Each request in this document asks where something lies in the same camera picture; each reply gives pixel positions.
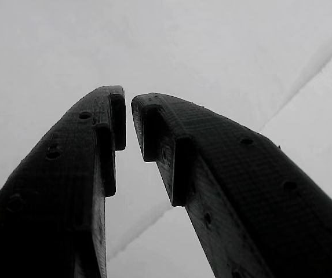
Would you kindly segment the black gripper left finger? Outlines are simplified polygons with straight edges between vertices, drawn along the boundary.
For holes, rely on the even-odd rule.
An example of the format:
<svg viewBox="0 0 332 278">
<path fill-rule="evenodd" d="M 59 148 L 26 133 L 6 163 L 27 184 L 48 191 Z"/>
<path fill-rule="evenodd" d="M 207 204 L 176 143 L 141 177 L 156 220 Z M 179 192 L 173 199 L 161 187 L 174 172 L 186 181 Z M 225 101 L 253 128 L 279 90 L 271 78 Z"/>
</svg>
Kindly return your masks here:
<svg viewBox="0 0 332 278">
<path fill-rule="evenodd" d="M 119 85 L 62 116 L 0 189 L 0 277 L 106 277 L 105 200 L 125 147 Z"/>
</svg>

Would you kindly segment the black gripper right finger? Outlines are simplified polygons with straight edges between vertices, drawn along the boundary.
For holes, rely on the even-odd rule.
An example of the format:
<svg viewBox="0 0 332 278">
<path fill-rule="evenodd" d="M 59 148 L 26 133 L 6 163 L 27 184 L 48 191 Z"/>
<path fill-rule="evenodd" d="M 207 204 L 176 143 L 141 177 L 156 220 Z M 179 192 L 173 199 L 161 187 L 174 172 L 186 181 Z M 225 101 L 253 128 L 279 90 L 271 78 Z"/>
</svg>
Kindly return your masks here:
<svg viewBox="0 0 332 278">
<path fill-rule="evenodd" d="M 131 106 L 143 159 L 215 277 L 332 277 L 332 200 L 271 140 L 166 94 Z"/>
</svg>

